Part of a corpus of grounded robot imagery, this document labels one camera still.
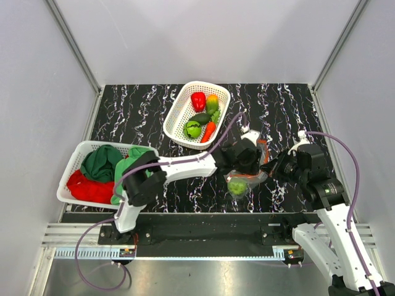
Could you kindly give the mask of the clear zip top bag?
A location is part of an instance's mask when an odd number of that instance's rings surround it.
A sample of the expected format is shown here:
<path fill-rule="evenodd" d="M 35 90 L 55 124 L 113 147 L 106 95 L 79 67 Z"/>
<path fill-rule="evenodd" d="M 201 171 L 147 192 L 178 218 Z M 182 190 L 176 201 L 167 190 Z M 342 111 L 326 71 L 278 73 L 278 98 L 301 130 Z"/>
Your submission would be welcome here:
<path fill-rule="evenodd" d="M 261 166 L 268 163 L 269 152 L 266 140 L 257 141 L 257 160 L 249 168 L 231 170 L 224 175 L 227 190 L 234 199 L 242 199 L 247 196 L 257 185 L 267 179 L 267 174 L 261 170 Z"/>

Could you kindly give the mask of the orange fake carrot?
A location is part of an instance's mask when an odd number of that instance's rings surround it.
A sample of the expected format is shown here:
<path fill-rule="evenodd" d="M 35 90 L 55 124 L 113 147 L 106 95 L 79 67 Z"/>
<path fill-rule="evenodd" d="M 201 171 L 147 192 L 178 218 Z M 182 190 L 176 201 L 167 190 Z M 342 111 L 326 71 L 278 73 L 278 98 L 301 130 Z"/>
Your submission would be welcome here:
<path fill-rule="evenodd" d="M 206 130 L 201 139 L 201 143 L 205 143 L 210 139 L 211 135 L 215 132 L 217 128 L 217 123 L 219 118 L 220 118 L 220 111 L 217 110 L 211 115 L 211 121 L 208 122 L 206 126 Z"/>

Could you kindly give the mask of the dark green fake avocado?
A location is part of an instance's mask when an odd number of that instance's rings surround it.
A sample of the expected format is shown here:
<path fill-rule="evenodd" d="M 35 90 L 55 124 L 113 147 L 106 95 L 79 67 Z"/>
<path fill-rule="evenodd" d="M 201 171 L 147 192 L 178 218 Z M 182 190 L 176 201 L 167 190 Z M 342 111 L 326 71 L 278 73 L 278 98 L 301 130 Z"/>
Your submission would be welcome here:
<path fill-rule="evenodd" d="M 192 116 L 189 121 L 196 121 L 198 122 L 201 126 L 204 126 L 208 124 L 211 121 L 211 116 L 208 113 L 197 113 L 194 116 Z"/>

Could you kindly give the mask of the green fake melon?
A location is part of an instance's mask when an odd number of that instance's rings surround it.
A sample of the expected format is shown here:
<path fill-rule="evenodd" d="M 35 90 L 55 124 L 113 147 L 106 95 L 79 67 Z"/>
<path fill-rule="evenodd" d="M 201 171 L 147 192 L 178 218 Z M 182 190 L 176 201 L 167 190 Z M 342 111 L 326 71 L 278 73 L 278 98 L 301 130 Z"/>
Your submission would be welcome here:
<path fill-rule="evenodd" d="M 196 139 L 201 135 L 201 124 L 191 120 L 185 123 L 183 133 L 188 139 Z"/>

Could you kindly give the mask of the orange fake mango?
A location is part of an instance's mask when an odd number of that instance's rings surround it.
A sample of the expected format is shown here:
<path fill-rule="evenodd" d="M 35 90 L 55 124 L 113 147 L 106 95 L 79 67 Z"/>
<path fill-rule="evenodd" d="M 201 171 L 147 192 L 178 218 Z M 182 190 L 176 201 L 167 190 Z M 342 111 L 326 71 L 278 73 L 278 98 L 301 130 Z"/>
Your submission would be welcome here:
<path fill-rule="evenodd" d="M 206 112 L 209 115 L 213 115 L 216 111 L 218 111 L 218 108 L 218 96 L 216 94 L 209 95 L 206 99 Z"/>

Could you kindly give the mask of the red fake pepper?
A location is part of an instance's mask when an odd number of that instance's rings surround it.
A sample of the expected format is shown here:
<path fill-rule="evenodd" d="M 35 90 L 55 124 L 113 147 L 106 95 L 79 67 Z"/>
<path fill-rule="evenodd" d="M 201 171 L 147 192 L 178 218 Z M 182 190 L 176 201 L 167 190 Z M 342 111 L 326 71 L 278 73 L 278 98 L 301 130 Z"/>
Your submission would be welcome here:
<path fill-rule="evenodd" d="M 206 107 L 206 96 L 203 92 L 194 92 L 191 95 L 191 103 L 195 112 L 203 112 Z"/>

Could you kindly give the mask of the white perforated plastic basket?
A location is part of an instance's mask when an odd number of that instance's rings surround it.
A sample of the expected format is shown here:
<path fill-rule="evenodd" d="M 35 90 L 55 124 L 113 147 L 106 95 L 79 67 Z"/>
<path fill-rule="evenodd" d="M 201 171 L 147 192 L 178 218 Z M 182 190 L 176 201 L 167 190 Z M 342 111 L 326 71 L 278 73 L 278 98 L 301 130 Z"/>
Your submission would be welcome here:
<path fill-rule="evenodd" d="M 222 86 L 192 81 L 178 93 L 163 123 L 173 142 L 190 149 L 205 150 L 219 134 L 231 101 Z"/>

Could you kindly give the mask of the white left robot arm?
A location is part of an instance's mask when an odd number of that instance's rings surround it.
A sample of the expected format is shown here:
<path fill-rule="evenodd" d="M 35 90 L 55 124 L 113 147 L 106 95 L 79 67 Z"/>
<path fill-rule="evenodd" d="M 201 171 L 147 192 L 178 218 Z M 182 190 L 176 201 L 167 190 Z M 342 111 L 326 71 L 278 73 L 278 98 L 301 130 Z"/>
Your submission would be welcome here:
<path fill-rule="evenodd" d="M 153 202 L 168 183 L 206 178 L 217 172 L 225 175 L 238 171 L 254 175 L 259 171 L 262 154 L 262 149 L 248 139 L 216 147 L 212 152 L 184 157 L 160 157 L 155 150 L 145 152 L 115 183 L 114 189 L 120 189 L 121 193 L 114 192 L 120 198 L 120 206 L 114 215 L 112 237 L 119 244 L 129 243 L 140 211 Z"/>

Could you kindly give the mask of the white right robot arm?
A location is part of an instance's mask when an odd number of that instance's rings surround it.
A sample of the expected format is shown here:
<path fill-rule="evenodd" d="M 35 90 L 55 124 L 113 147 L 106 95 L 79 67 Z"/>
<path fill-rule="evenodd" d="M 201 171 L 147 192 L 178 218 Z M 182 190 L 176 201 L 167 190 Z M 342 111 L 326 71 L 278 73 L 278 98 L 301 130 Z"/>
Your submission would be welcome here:
<path fill-rule="evenodd" d="M 394 295 L 394 284 L 383 280 L 364 248 L 343 185 L 326 173 L 325 154 L 316 144 L 296 144 L 261 169 L 269 177 L 297 184 L 323 223 L 331 245 L 321 240 L 304 215 L 283 222 L 280 237 L 297 243 L 326 277 L 330 295 Z"/>

